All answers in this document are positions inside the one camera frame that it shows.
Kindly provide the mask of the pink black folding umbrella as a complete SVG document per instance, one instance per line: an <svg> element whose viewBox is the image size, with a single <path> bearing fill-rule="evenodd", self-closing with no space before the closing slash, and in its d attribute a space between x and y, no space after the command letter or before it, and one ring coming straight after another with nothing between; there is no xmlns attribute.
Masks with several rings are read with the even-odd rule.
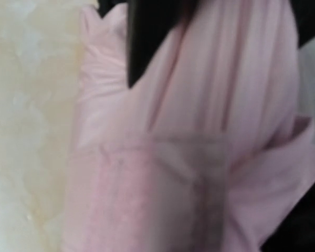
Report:
<svg viewBox="0 0 315 252"><path fill-rule="evenodd" d="M132 88L130 7L81 10L62 251L315 251L289 1L201 1Z"/></svg>

